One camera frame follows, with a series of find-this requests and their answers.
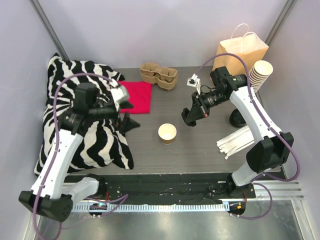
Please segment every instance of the white wall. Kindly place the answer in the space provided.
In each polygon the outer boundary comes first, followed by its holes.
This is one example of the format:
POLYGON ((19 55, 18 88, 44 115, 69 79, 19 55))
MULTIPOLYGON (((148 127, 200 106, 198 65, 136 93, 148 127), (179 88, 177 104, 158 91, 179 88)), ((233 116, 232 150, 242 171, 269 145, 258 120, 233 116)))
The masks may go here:
POLYGON ((136 68, 200 66, 240 23, 264 40, 286 0, 39 2, 71 59, 136 68))
POLYGON ((55 53, 27 0, 0 3, 0 239, 23 239, 28 211, 18 202, 35 181, 47 65, 55 53))
MULTIPOLYGON (((261 88, 263 104, 282 130, 291 132, 301 160, 298 178, 314 223, 320 229, 320 2, 297 1, 265 59, 273 74, 261 88)), ((292 157, 285 165, 296 172, 292 157)))

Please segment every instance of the brown paper bag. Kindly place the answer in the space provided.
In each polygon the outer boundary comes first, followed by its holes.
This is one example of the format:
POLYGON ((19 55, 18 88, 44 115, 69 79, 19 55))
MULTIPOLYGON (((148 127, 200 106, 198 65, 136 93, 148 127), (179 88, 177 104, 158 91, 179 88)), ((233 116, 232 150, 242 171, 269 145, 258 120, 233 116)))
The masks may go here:
MULTIPOLYGON (((268 48, 269 46, 265 44, 257 34, 249 31, 244 36, 230 38, 219 42, 216 54, 236 54, 244 60, 248 70, 250 71, 256 61, 262 60, 268 48)), ((233 56, 226 55, 215 58, 212 70, 223 66, 226 66, 231 75, 246 73, 241 62, 233 56)))

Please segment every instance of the metal floor plate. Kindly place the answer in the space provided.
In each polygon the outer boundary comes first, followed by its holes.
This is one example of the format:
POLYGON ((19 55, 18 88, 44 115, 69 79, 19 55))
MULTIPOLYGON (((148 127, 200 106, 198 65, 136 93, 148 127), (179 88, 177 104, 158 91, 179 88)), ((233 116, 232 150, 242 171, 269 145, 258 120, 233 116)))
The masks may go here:
MULTIPOLYGON (((244 215, 260 216, 269 205, 267 200, 249 201, 244 215)), ((76 226, 63 230, 59 240, 303 240, 291 201, 274 202, 270 214, 255 221, 230 217, 222 211, 127 212, 77 224, 89 216, 71 214, 62 226, 76 226)), ((52 239, 58 225, 43 218, 39 228, 42 233, 47 229, 45 238, 52 239)))

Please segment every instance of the paper bag handle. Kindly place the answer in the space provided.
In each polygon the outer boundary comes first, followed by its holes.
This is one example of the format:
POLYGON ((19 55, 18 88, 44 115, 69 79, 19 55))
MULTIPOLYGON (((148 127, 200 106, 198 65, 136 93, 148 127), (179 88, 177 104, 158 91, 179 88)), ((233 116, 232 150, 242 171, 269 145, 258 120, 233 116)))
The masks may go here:
POLYGON ((234 37, 234 34, 235 34, 236 30, 237 30, 240 26, 242 26, 242 25, 246 25, 246 33, 248 33, 248 31, 249 31, 249 26, 248 26, 248 24, 246 24, 246 23, 241 23, 241 24, 239 24, 238 26, 236 26, 236 28, 233 30, 233 33, 232 33, 230 39, 232 39, 232 38, 234 37))
POLYGON ((242 40, 241 40, 241 44, 240 44, 240 52, 241 53, 242 53, 242 45, 243 45, 244 39, 245 39, 246 35, 248 35, 248 34, 255 35, 255 49, 254 50, 257 50, 257 48, 258 48, 258 35, 253 31, 248 31, 245 35, 243 35, 242 40))

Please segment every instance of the cardboard cup holder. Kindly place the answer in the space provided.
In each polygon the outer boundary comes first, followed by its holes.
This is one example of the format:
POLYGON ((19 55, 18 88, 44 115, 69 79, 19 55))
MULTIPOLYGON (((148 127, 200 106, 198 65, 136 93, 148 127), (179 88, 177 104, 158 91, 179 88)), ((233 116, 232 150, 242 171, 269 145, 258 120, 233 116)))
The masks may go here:
POLYGON ((178 81, 178 71, 170 67, 161 67, 154 62, 145 62, 140 66, 144 82, 158 84, 159 87, 171 90, 178 81))

